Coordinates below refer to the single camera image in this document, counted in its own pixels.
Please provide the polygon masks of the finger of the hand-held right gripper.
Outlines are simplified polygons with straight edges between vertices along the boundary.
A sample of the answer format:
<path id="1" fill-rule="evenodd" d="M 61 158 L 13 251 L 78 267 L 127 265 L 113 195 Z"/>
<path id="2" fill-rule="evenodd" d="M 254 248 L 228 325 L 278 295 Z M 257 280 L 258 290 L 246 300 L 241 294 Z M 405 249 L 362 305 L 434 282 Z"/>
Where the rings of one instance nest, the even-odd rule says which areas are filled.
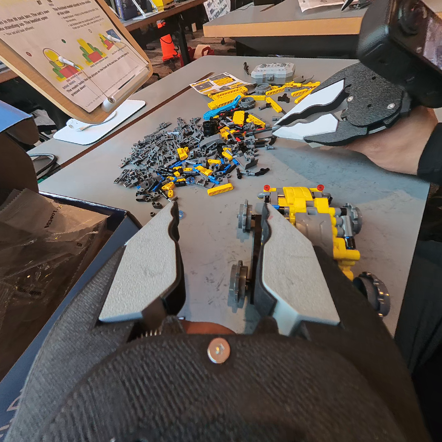
<path id="1" fill-rule="evenodd" d="M 292 115 L 286 115 L 284 121 L 282 119 L 278 121 L 278 124 L 272 128 L 272 134 L 279 138 L 300 142 L 304 142 L 305 137 L 334 133 L 338 123 L 341 122 L 333 113 L 319 113 L 306 119 L 296 119 L 293 124 L 285 125 L 288 117 Z"/>
<path id="2" fill-rule="evenodd" d="M 289 126 L 299 121 L 311 122 L 322 115 L 342 111 L 346 109 L 346 99 L 345 79 L 341 79 L 322 89 L 315 89 L 274 126 Z"/>

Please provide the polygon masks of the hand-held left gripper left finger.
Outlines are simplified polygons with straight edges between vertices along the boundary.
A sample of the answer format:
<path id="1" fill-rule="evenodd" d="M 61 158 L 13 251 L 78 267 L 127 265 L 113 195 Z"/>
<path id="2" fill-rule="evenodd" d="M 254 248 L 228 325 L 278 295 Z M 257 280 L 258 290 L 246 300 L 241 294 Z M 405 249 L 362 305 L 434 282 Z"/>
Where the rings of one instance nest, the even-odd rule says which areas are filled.
<path id="1" fill-rule="evenodd" d="M 186 290 L 178 225 L 178 204 L 170 202 L 126 243 L 100 322 L 141 320 L 154 331 L 180 312 Z"/>

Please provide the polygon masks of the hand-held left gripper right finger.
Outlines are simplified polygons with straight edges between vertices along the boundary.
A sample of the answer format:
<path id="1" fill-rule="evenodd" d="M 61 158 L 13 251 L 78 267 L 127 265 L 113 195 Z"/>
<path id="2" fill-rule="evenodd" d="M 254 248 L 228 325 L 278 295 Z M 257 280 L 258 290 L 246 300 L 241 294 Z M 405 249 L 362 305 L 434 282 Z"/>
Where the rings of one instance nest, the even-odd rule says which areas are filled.
<path id="1" fill-rule="evenodd" d="M 254 305 L 289 336 L 302 321 L 337 325 L 340 317 L 312 243 L 271 204 L 262 208 L 262 247 Z"/>

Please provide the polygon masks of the yellow toy vehicle model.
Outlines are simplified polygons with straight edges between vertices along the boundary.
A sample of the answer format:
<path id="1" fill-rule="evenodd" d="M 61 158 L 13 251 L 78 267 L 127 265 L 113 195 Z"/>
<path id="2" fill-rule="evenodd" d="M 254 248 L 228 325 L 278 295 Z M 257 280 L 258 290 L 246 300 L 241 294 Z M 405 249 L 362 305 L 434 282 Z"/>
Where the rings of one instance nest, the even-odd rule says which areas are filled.
<path id="1" fill-rule="evenodd" d="M 332 206 L 332 196 L 323 185 L 307 188 L 302 186 L 271 188 L 265 185 L 258 198 L 270 203 L 290 224 L 306 236 L 314 246 L 322 247 L 338 267 L 365 296 L 380 317 L 390 312 L 390 294 L 385 284 L 373 273 L 353 275 L 352 267 L 360 260 L 355 236 L 362 228 L 362 214 L 358 207 L 346 203 Z M 262 215 L 254 214 L 247 200 L 240 205 L 238 229 L 252 231 L 251 269 L 242 260 L 231 269 L 229 295 L 235 301 L 247 296 L 254 303 L 255 277 L 261 251 L 263 233 Z"/>

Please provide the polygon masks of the pile of building block pieces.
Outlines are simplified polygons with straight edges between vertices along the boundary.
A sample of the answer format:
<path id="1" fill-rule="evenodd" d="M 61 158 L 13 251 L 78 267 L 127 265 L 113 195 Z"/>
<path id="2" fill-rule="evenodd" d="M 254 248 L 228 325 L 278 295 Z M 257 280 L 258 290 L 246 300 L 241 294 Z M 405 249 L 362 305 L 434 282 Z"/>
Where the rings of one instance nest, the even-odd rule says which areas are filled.
<path id="1" fill-rule="evenodd" d="M 261 176 L 261 149 L 273 149 L 276 136 L 266 123 L 246 111 L 217 113 L 208 120 L 177 118 L 176 127 L 162 122 L 152 133 L 134 143 L 122 160 L 114 184 L 135 190 L 137 202 L 176 199 L 177 188 L 200 186 L 208 196 L 233 189 L 233 179 Z"/>

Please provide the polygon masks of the adjoining grey desk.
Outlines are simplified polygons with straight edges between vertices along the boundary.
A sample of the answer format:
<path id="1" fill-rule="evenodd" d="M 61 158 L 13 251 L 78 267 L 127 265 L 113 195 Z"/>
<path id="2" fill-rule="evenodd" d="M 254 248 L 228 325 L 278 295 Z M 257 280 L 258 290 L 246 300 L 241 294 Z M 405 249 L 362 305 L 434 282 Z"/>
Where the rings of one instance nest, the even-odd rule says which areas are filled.
<path id="1" fill-rule="evenodd" d="M 64 168 L 119 133 L 126 132 L 130 126 L 140 121 L 146 115 L 156 111 L 158 108 L 187 91 L 191 83 L 224 71 L 233 73 L 233 68 L 230 67 L 230 64 L 235 58 L 235 56 L 205 56 L 199 58 L 165 78 L 134 93 L 130 99 L 145 101 L 145 106 L 93 144 L 78 145 L 50 139 L 31 149 L 28 154 L 50 153 L 57 157 L 57 164 L 61 168 Z"/>

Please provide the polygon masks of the background wooden desk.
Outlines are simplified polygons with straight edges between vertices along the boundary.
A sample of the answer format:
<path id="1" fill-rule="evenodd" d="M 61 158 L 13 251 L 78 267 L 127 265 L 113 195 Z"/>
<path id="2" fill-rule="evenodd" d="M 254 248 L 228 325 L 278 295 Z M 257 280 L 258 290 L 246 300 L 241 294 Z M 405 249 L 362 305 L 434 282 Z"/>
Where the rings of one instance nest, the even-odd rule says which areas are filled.
<path id="1" fill-rule="evenodd" d="M 132 31 L 141 28 L 143 26 L 147 26 L 149 24 L 156 24 L 157 21 L 160 21 L 162 19 L 166 19 L 174 15 L 179 15 L 183 11 L 201 5 L 204 2 L 205 0 L 188 0 L 184 2 L 175 3 L 170 8 L 166 8 L 159 12 L 153 12 L 151 14 L 146 15 L 145 17 L 141 17 L 138 19 L 132 18 L 130 20 L 121 21 L 121 23 L 128 31 Z"/>

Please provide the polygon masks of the person's right hand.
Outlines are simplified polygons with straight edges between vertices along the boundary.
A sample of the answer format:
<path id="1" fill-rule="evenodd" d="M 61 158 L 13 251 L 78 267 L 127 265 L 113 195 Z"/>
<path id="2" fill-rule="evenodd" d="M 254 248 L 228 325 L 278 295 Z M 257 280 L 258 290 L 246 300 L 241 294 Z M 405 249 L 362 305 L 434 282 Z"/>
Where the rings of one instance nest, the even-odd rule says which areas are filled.
<path id="1" fill-rule="evenodd" d="M 364 154 L 388 171 L 417 175 L 419 159 L 437 124 L 434 110 L 419 106 L 390 128 L 359 138 L 345 148 Z"/>

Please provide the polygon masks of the grey battery box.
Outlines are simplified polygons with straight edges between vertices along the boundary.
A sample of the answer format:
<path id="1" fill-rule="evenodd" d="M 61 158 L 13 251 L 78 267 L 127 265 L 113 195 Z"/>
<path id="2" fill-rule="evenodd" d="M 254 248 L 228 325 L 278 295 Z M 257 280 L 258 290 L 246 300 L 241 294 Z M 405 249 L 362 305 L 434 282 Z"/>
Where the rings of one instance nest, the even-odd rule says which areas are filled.
<path id="1" fill-rule="evenodd" d="M 293 79 L 294 63 L 263 63 L 257 65 L 251 72 L 251 77 L 258 84 L 285 84 Z"/>

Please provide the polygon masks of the white paper sheets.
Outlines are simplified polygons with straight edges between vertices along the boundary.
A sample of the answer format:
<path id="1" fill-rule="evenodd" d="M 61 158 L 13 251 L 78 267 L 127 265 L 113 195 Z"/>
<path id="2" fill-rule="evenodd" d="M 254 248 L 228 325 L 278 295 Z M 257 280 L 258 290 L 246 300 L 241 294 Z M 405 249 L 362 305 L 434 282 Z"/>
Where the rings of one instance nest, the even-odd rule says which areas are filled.
<path id="1" fill-rule="evenodd" d="M 298 0 L 301 12 L 304 13 L 307 10 L 325 8 L 328 6 L 342 7 L 345 3 L 344 0 Z"/>

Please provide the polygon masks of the blue brick separator tool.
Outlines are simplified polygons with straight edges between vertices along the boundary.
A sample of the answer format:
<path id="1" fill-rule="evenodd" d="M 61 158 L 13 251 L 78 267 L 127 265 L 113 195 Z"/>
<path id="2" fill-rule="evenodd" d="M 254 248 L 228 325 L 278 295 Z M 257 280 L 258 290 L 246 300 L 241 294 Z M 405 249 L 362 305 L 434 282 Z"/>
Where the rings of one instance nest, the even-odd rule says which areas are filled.
<path id="1" fill-rule="evenodd" d="M 224 104 L 223 106 L 220 106 L 214 110 L 209 110 L 203 115 L 204 120 L 209 120 L 210 118 L 215 117 L 216 115 L 219 115 L 222 112 L 230 111 L 238 106 L 238 103 L 243 98 L 243 95 L 239 94 L 235 97 L 235 99 L 231 100 L 229 103 Z"/>

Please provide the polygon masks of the yellow black printed leaflet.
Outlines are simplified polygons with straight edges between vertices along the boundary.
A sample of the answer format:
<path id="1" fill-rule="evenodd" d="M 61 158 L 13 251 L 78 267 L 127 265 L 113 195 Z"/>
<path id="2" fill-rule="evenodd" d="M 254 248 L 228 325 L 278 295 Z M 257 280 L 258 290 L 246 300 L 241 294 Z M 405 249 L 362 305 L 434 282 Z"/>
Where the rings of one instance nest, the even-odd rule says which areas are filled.
<path id="1" fill-rule="evenodd" d="M 211 97 L 222 91 L 248 85 L 250 83 L 247 81 L 240 80 L 229 73 L 221 73 L 192 83 L 190 87 L 200 94 Z"/>

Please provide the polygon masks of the black white printed sign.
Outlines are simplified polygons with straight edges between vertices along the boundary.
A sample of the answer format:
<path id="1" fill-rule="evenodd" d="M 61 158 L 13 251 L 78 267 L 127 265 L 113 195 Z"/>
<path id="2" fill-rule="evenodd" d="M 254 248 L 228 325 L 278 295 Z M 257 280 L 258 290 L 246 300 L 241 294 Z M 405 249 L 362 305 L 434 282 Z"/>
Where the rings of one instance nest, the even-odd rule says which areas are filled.
<path id="1" fill-rule="evenodd" d="M 231 10 L 230 0 L 207 0 L 203 5 L 209 21 L 222 17 Z"/>

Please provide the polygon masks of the orange traffic cone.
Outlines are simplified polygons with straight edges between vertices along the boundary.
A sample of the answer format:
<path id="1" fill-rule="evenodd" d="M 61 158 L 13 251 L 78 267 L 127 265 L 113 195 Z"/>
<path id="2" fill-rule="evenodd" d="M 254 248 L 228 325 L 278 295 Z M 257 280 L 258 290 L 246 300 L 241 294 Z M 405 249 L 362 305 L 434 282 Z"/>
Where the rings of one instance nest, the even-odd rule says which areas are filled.
<path id="1" fill-rule="evenodd" d="M 178 60 L 179 54 L 175 48 L 174 41 L 172 39 L 172 34 L 176 31 L 176 26 L 172 23 L 168 23 L 165 20 L 157 21 L 158 33 L 160 36 L 160 44 L 162 49 L 162 60 L 167 62 L 170 60 Z"/>

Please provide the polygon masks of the blue cardboard kit box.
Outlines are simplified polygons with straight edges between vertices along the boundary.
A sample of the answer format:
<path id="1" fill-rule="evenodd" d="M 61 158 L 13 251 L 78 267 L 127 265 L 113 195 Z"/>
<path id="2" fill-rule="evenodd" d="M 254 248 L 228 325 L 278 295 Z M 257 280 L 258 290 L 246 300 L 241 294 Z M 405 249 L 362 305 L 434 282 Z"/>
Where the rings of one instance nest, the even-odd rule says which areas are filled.
<path id="1" fill-rule="evenodd" d="M 38 193 L 35 169 L 22 145 L 38 139 L 38 129 L 31 115 L 1 102 L 1 192 L 29 189 Z M 107 227 L 100 245 L 88 266 L 80 271 L 65 294 L 58 294 L 43 305 L 12 305 L 0 317 L 1 436 L 7 432 L 19 397 L 44 339 L 55 320 L 73 297 L 86 285 L 108 258 L 141 228 L 128 212 L 60 195 L 44 196 L 52 200 L 106 215 Z"/>

